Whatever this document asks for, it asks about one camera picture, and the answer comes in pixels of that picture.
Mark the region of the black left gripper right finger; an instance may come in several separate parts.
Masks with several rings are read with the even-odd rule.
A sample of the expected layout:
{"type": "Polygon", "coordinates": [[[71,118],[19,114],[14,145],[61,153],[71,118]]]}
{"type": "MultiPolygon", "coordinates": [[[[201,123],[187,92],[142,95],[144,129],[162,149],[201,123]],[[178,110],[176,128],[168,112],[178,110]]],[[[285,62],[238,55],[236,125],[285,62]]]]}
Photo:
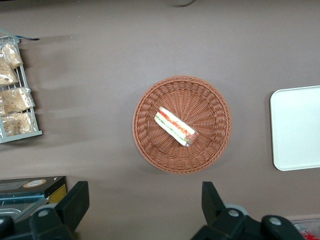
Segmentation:
{"type": "Polygon", "coordinates": [[[236,204],[224,204],[214,184],[202,183],[201,207],[206,220],[193,240],[251,240],[247,230],[248,212],[236,204]]]}

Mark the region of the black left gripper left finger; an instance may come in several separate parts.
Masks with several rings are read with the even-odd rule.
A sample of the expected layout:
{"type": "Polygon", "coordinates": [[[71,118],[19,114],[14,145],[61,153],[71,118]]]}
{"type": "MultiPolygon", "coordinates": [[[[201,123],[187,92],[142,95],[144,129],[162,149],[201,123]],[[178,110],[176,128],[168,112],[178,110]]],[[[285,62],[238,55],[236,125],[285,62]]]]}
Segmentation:
{"type": "Polygon", "coordinates": [[[89,184],[79,181],[54,207],[38,209],[29,220],[34,240],[75,240],[75,230],[90,206],[89,184]]]}

